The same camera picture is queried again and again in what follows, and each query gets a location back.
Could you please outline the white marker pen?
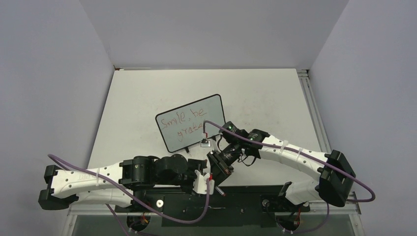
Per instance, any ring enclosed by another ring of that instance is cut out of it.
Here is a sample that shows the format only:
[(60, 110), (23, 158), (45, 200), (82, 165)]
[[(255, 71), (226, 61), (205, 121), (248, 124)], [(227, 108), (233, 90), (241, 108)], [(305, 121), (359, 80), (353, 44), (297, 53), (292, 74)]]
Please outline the white marker pen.
[(218, 186), (215, 187), (215, 190), (223, 197), (226, 196), (226, 193)]

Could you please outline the black framed whiteboard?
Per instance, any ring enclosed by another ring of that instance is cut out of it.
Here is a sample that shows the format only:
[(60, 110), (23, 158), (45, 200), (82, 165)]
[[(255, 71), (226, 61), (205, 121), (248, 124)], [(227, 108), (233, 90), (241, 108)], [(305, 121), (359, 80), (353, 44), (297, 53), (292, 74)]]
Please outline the black framed whiteboard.
[(209, 120), (219, 126), (226, 123), (222, 98), (214, 94), (155, 116), (158, 129), (168, 152), (173, 153), (211, 138), (219, 129), (203, 122)]

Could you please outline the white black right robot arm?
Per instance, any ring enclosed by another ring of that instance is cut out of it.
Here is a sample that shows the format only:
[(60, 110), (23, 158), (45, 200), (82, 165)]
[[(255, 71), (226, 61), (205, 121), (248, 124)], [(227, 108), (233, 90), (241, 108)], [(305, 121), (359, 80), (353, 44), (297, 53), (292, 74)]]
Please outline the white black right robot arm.
[(227, 160), (246, 155), (255, 159), (275, 161), (298, 170), (310, 178), (302, 182), (287, 182), (282, 187), (278, 204), (283, 210), (296, 205), (323, 200), (335, 207), (344, 207), (348, 201), (356, 174), (345, 155), (337, 150), (330, 153), (316, 152), (281, 140), (266, 131), (253, 129), (246, 132), (232, 122), (219, 128), (219, 133), (232, 146), (230, 154), (222, 154)]

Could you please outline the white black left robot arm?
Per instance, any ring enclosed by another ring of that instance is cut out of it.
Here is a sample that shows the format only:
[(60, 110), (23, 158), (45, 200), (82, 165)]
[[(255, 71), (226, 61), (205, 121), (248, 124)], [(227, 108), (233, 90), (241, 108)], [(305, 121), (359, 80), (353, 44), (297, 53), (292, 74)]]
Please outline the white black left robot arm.
[(136, 156), (113, 165), (95, 169), (68, 168), (54, 155), (55, 164), (45, 169), (46, 189), (39, 193), (38, 203), (44, 210), (67, 209), (75, 204), (112, 204), (142, 211), (146, 191), (156, 185), (178, 186), (187, 194), (213, 194), (214, 180), (205, 173), (207, 162), (186, 159), (180, 154)]

